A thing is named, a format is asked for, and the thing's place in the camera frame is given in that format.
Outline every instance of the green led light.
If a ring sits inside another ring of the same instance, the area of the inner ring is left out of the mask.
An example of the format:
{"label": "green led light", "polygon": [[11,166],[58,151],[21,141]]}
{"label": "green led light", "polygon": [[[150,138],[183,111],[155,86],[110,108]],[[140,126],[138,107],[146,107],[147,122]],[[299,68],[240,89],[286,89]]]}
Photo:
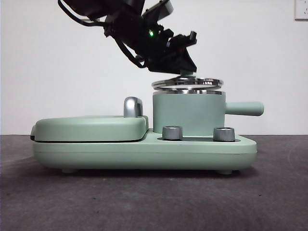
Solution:
{"label": "green led light", "polygon": [[153,32],[152,30],[149,30],[149,35],[150,35],[151,37],[153,37],[153,36],[154,36],[154,32]]}

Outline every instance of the silver knob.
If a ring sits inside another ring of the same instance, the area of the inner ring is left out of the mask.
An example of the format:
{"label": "silver knob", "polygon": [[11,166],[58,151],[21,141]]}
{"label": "silver knob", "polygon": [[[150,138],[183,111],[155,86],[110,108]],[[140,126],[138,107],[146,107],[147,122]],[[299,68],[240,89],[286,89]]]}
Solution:
{"label": "silver knob", "polygon": [[235,141],[234,128],[214,128],[213,140],[221,142]]}
{"label": "silver knob", "polygon": [[168,141],[176,141],[183,139],[183,131],[180,126],[164,126],[163,139]]}

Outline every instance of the black cable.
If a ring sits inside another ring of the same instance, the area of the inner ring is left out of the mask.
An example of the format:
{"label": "black cable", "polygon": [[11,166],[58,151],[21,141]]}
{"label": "black cable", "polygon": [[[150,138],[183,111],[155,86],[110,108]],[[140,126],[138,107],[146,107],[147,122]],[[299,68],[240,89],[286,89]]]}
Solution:
{"label": "black cable", "polygon": [[73,15],[61,2],[61,0],[58,0],[58,5],[60,6],[60,8],[71,18],[73,19],[75,22],[82,24],[84,26],[106,26],[108,25],[108,23],[105,22],[92,22],[92,23],[88,23],[85,22],[84,20],[77,18],[75,15]]}
{"label": "black cable", "polygon": [[145,68],[145,65],[142,65],[131,53],[130,51],[127,49],[127,47],[124,45],[124,43],[119,40],[119,39],[115,39],[115,42],[117,43],[117,45],[119,46],[119,48],[121,49],[121,51],[125,54],[125,56],[133,63],[135,64],[137,67],[139,68]]}

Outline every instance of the wall outlet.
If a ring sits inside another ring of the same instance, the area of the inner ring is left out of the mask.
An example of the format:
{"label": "wall outlet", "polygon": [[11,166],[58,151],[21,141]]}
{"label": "wall outlet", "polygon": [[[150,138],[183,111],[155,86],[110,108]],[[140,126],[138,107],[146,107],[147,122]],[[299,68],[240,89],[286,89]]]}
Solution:
{"label": "wall outlet", "polygon": [[295,0],[295,20],[308,21],[308,0]]}

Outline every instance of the gray table surface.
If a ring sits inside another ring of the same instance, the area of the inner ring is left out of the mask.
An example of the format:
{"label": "gray table surface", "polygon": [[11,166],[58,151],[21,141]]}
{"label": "gray table surface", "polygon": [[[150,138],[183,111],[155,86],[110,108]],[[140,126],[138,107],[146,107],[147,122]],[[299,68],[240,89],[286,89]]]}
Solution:
{"label": "gray table surface", "polygon": [[250,168],[82,170],[42,166],[29,136],[1,136],[1,230],[308,230],[308,136],[246,136]]}

